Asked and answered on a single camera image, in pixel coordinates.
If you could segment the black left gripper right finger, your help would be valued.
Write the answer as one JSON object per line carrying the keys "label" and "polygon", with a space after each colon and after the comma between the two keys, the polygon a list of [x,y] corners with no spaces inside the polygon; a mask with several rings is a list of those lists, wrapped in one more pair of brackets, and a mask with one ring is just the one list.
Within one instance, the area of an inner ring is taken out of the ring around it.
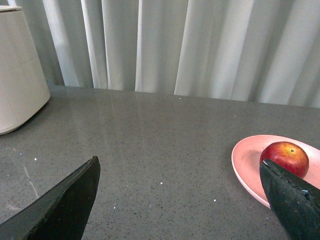
{"label": "black left gripper right finger", "polygon": [[259,164],[270,209],[290,240],[320,238],[320,190],[270,159]]}

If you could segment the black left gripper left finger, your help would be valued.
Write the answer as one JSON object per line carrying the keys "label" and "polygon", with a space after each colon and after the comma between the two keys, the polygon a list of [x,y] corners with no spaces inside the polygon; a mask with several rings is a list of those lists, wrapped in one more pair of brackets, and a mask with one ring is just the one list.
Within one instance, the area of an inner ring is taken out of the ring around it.
{"label": "black left gripper left finger", "polygon": [[0,225],[2,240],[80,240],[98,192],[97,156]]}

